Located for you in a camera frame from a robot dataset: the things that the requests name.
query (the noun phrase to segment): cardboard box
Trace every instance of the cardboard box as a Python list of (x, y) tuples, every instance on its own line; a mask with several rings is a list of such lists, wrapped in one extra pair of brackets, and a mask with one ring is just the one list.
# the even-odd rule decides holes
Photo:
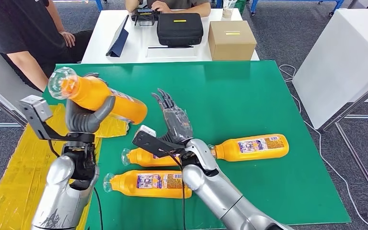
[(257, 44), (247, 21), (210, 22), (208, 43), (214, 61), (250, 60)]

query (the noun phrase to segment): black zippered case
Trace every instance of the black zippered case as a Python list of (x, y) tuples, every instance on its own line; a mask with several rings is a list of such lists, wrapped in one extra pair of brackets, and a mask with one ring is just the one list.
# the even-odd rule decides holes
[(183, 47), (201, 43), (204, 29), (198, 13), (162, 13), (157, 36), (163, 46)]

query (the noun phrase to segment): silver robotic arm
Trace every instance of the silver robotic arm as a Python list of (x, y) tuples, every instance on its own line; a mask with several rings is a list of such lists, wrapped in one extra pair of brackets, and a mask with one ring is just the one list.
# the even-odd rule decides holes
[(51, 164), (46, 186), (32, 221), (32, 230), (75, 229), (85, 206), (88, 204), (99, 168), (91, 181), (75, 181), (69, 184), (74, 162), (68, 156), (60, 156)]
[(192, 137), (185, 112), (177, 107), (168, 93), (158, 91), (161, 97), (157, 94), (153, 97), (163, 111), (167, 134), (156, 138), (154, 130), (142, 126), (133, 143), (158, 157), (179, 153), (183, 182), (229, 230), (292, 230), (257, 209), (242, 195), (218, 167), (206, 143)]
[(291, 230), (253, 204), (230, 182), (218, 167), (208, 146), (191, 139), (185, 146), (198, 158), (199, 165), (183, 167), (183, 181), (229, 230)]
[(39, 139), (49, 140), (49, 144), (51, 140), (66, 141), (61, 156), (50, 165), (31, 229), (73, 230), (78, 226), (99, 176), (94, 133), (114, 104), (115, 97), (109, 96), (94, 112), (68, 100), (66, 125), (70, 132), (61, 136), (46, 124), (52, 113), (43, 98), (31, 95), (20, 100), (20, 107)]

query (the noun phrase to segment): green mat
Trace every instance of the green mat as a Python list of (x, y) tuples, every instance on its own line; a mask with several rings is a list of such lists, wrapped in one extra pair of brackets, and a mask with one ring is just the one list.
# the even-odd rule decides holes
[[(279, 159), (226, 162), (222, 171), (255, 206), (285, 224), (346, 223), (350, 218), (324, 167), (288, 88), (274, 61), (180, 62), (152, 64), (69, 65), (83, 75), (99, 72), (109, 86), (143, 101), (149, 113), (143, 124), (158, 135), (166, 132), (159, 105), (151, 92), (161, 88), (187, 111), (194, 137), (208, 144), (230, 138), (280, 133), (290, 151)], [(45, 92), (50, 104), (58, 101)], [(107, 173), (122, 174), (123, 148), (138, 126), (125, 137), (104, 138), (96, 185), (105, 230), (183, 229), (180, 199), (129, 197), (105, 193)], [(185, 203), (187, 229), (225, 228), (193, 194)], [(98, 203), (92, 199), (86, 229), (100, 229)]]

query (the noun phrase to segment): plastic bottle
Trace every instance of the plastic bottle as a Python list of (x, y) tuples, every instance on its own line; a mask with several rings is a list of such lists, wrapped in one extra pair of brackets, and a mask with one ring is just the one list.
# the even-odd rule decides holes
[[(175, 158), (178, 162), (180, 162), (178, 156), (176, 156)], [(141, 148), (133, 150), (123, 149), (122, 163), (124, 166), (127, 166), (129, 164), (138, 164), (142, 167), (162, 167), (177, 165), (177, 163), (170, 156), (158, 158)]]
[[(268, 134), (255, 137), (229, 139), (220, 145), (209, 145), (216, 159), (226, 161), (249, 161), (283, 157), (288, 153), (288, 142), (284, 135)], [(175, 166), (171, 157), (157, 158), (144, 149), (124, 149), (122, 163), (143, 167)]]
[[(131, 170), (122, 175), (108, 173), (103, 180), (106, 192), (119, 191), (127, 196), (183, 198), (181, 171)], [(184, 188), (185, 198), (192, 191)]]
[(247, 138), (229, 139), (220, 145), (210, 145), (217, 159), (226, 161), (249, 161), (283, 157), (288, 153), (284, 135), (268, 134)]
[(136, 98), (108, 88), (106, 83), (97, 77), (80, 77), (68, 67), (62, 67), (53, 72), (48, 80), (48, 90), (57, 99), (71, 99), (79, 106), (96, 111), (107, 96), (116, 97), (111, 112), (116, 118), (137, 125), (147, 114), (146, 105)]

